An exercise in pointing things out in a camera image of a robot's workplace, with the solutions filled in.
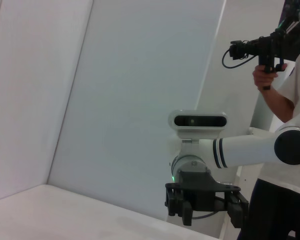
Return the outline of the person hand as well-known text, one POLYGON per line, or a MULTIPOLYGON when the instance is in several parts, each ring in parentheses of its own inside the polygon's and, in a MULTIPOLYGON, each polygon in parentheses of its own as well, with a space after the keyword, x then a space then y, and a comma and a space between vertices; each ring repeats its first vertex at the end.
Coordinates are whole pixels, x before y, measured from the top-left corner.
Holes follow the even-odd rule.
POLYGON ((254 84, 260 92, 270 90, 273 81, 279 76, 277 71, 267 73, 265 69, 265 65, 257 65, 252 73, 254 84))

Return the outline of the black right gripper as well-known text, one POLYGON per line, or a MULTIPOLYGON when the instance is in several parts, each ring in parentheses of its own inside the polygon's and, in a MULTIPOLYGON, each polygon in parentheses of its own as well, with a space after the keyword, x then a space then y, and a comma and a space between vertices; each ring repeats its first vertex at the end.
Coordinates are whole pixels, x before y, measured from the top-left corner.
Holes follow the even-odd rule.
POLYGON ((192 225, 194 211, 213 211, 217 193, 230 193, 226 197, 226 210, 230 222, 236 229, 246 225, 249 201, 239 192, 238 186, 219 183, 209 172, 180 171, 179 179, 167 183, 166 199, 168 215, 182 218, 184 226, 192 225))

